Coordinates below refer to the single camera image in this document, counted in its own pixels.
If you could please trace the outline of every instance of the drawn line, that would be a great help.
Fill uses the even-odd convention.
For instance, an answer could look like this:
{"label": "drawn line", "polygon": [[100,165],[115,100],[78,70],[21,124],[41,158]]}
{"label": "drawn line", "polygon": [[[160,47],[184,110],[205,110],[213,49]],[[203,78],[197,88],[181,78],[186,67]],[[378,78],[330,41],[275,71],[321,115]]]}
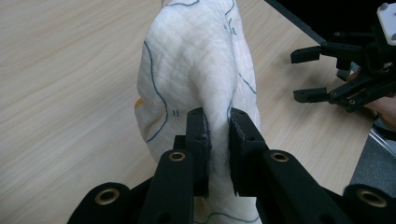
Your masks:
{"label": "drawn line", "polygon": [[149,45],[148,43],[146,43],[146,41],[144,41],[145,47],[148,50],[148,56],[149,56],[149,61],[150,61],[150,72],[151,72],[151,80],[152,80],[152,85],[154,86],[154,90],[155,93],[161,98],[161,100],[163,101],[163,105],[165,106],[165,112],[166,112],[166,117],[165,117],[165,121],[163,122],[163,125],[161,125],[160,130],[158,130],[152,137],[150,137],[149,140],[147,140],[146,142],[148,143],[149,141],[151,141],[152,139],[154,139],[157,134],[163,129],[163,126],[165,125],[165,123],[168,121],[168,105],[165,102],[165,100],[163,99],[163,96],[158,92],[157,90],[157,86],[155,85],[155,81],[154,81],[154,73],[153,73],[153,60],[152,60],[152,56],[151,56],[151,50],[149,49]]}
{"label": "drawn line", "polygon": [[233,6],[230,8],[230,10],[228,10],[224,15],[226,15],[227,16],[227,14],[228,13],[230,13],[231,12],[231,10],[233,10]]}
{"label": "drawn line", "polygon": [[172,4],[172,5],[166,5],[166,6],[167,6],[167,7],[172,7],[172,6],[191,7],[191,6],[193,6],[193,5],[197,4],[197,3],[199,3],[199,0],[197,0],[197,1],[193,2],[193,3],[191,3],[191,4],[185,4],[185,3],[174,3],[174,4]]}
{"label": "drawn line", "polygon": [[253,91],[254,94],[257,94],[257,92],[255,92],[255,91],[253,90],[253,88],[252,88],[252,87],[250,86],[250,84],[248,84],[248,82],[241,76],[241,74],[238,73],[238,75],[242,78],[242,80],[244,80],[244,82],[248,85],[248,87],[251,89],[251,91]]}
{"label": "drawn line", "polygon": [[233,220],[235,220],[235,221],[240,221],[240,222],[243,222],[243,223],[254,223],[254,222],[256,222],[256,221],[259,219],[259,217],[256,217],[256,218],[253,219],[253,220],[244,220],[244,219],[242,219],[242,218],[232,217],[232,216],[230,216],[230,215],[228,215],[228,214],[225,214],[225,213],[211,213],[211,214],[207,217],[207,219],[206,219],[205,222],[194,221],[194,223],[196,223],[196,224],[207,224],[207,223],[209,222],[209,219],[210,219],[211,217],[213,217],[213,216],[224,216],[224,217],[228,217],[228,218],[230,218],[230,219],[233,219]]}

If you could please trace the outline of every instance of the white fabric bag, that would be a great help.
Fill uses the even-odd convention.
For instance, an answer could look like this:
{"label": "white fabric bag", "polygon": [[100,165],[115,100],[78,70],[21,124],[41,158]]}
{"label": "white fabric bag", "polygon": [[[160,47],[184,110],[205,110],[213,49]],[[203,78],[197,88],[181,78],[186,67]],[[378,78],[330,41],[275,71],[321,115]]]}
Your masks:
{"label": "white fabric bag", "polygon": [[260,129],[253,63],[234,0],[178,0],[164,6],[144,41],[135,115],[153,158],[184,135],[187,113],[205,111],[212,150],[209,197],[195,198],[194,223],[261,223],[255,198],[233,194],[231,107]]}

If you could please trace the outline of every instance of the white plastic part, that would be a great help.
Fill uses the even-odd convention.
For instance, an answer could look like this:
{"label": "white plastic part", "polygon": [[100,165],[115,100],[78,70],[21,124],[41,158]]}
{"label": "white plastic part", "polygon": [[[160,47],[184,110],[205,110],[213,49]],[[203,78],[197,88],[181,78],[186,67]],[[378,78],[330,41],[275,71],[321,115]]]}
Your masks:
{"label": "white plastic part", "polygon": [[396,3],[384,3],[376,11],[389,45],[396,46]]}

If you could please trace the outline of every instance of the wood grain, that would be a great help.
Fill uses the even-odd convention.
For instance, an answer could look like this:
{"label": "wood grain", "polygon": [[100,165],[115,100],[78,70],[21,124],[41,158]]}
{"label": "wood grain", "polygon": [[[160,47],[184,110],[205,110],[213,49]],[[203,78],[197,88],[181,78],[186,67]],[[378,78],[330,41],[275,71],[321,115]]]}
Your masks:
{"label": "wood grain", "polygon": [[[261,131],[341,193],[372,119],[292,91],[336,85],[335,59],[291,64],[306,34],[260,0],[238,1]],[[0,222],[66,223],[97,185],[132,188],[155,162],[134,118],[144,36],[160,1],[0,1]]]}

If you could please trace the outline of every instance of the black plastic part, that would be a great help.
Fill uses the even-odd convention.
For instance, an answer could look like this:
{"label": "black plastic part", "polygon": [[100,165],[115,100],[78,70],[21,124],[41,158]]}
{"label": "black plastic part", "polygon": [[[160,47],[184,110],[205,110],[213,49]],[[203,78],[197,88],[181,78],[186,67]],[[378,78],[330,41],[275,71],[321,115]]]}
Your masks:
{"label": "black plastic part", "polygon": [[291,63],[306,63],[319,60],[320,47],[310,47],[306,49],[297,49],[291,55]]}
{"label": "black plastic part", "polygon": [[372,25],[377,20],[375,13],[378,7],[385,2],[389,4],[395,2],[394,0],[265,1],[317,42],[318,39],[313,34],[328,40],[336,32],[370,33]]}
{"label": "black plastic part", "polygon": [[380,189],[367,185],[349,185],[343,198],[349,206],[345,210],[355,223],[396,223],[396,201]]}
{"label": "black plastic part", "polygon": [[285,223],[352,223],[291,154],[268,150],[262,159],[265,183],[276,198]]}
{"label": "black plastic part", "polygon": [[264,188],[259,164],[269,148],[248,114],[236,108],[231,109],[229,148],[234,193],[257,196]]}
{"label": "black plastic part", "polygon": [[316,103],[328,101],[326,88],[297,90],[293,92],[294,100],[299,103]]}
{"label": "black plastic part", "polygon": [[194,196],[209,195],[209,155],[212,148],[207,119],[202,108],[187,115],[185,149],[194,157]]}
{"label": "black plastic part", "polygon": [[349,61],[349,60],[338,59],[335,67],[340,70],[348,71],[351,63],[352,63],[352,61]]}
{"label": "black plastic part", "polygon": [[186,135],[176,135],[173,149],[186,149]]}
{"label": "black plastic part", "polygon": [[118,183],[105,183],[92,189],[84,197],[67,223],[127,223],[130,219],[129,211],[131,211],[132,207],[131,194],[128,187]]}
{"label": "black plastic part", "polygon": [[169,150],[160,158],[138,223],[192,223],[193,157]]}
{"label": "black plastic part", "polygon": [[332,42],[365,46],[375,41],[375,36],[371,32],[335,32],[329,39]]}
{"label": "black plastic part", "polygon": [[144,181],[138,186],[134,187],[130,191],[130,208],[128,208],[129,213],[129,224],[137,223],[140,217],[140,212],[142,210],[143,204],[146,200],[146,196],[149,192],[149,186],[151,185],[152,178]]}
{"label": "black plastic part", "polygon": [[354,112],[364,105],[396,91],[396,70],[393,66],[388,72],[368,75],[367,69],[361,69],[360,75],[348,83],[330,92],[330,103]]}
{"label": "black plastic part", "polygon": [[259,212],[262,223],[269,224],[285,224],[286,219],[282,213],[281,208],[276,202],[276,199],[271,191],[268,193],[261,193],[256,200],[256,208]]}
{"label": "black plastic part", "polygon": [[347,81],[349,78],[349,73],[350,73],[349,70],[338,70],[337,77],[339,77],[343,81]]}
{"label": "black plastic part", "polygon": [[337,58],[338,60],[349,61],[350,65],[350,62],[357,62],[361,59],[363,48],[359,45],[327,41],[321,44],[320,54],[331,56]]}

